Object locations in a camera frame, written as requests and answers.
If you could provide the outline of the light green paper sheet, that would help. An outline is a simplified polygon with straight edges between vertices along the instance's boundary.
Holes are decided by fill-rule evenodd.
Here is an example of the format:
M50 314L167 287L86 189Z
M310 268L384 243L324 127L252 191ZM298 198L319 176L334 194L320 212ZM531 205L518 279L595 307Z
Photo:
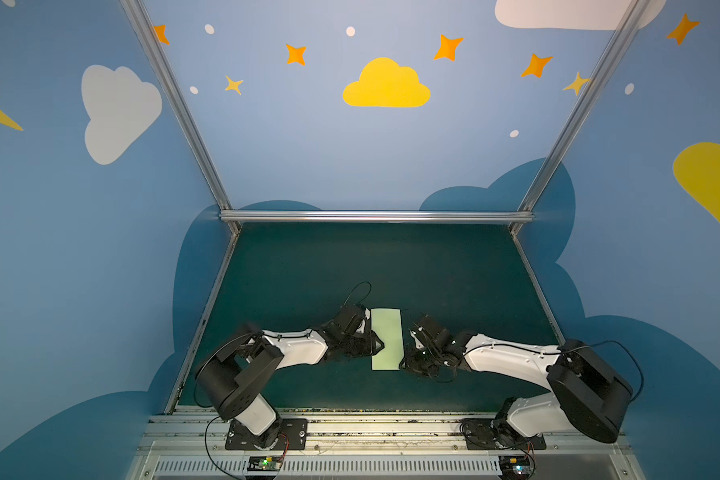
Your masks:
M397 309L371 310L372 331L384 347L372 357L373 371L395 371L404 357L401 313Z

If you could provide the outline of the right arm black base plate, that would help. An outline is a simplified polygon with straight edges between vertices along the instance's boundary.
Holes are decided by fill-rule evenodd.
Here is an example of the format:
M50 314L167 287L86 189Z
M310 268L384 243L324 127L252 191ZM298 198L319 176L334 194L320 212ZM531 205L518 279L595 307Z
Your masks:
M468 418L459 424L469 450L545 450L547 444L542 435L522 437L512 430L506 422L495 425L493 419Z

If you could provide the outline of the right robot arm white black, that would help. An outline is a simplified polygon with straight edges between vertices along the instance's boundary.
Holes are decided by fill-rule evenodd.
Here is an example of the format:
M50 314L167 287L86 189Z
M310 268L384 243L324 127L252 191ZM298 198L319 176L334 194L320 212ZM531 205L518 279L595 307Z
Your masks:
M429 316L411 331L414 345L399 366L419 376L441 371L487 372L543 388L532 398L510 397L496 416L464 437L483 449L519 449L545 433L573 432L613 444L634 397L630 383L592 346L568 340L563 345L529 345L476 332L451 334Z

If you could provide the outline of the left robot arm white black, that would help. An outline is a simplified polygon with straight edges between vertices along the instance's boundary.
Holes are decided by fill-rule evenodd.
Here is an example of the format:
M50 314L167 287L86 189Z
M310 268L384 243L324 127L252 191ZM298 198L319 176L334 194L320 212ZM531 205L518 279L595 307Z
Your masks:
M270 449L285 435L281 416L262 395L276 371L371 357L384 348L372 330L371 311L343 305L332 319L299 332L243 325L201 363L194 380L219 418L240 429L248 446Z

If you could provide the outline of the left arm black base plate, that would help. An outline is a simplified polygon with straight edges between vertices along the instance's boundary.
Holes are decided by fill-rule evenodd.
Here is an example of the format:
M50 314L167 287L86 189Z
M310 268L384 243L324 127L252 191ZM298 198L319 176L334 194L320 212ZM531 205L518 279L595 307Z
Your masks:
M259 435L253 434L238 420L232 420L224 448L242 450L304 450L308 421L305 418L277 419Z

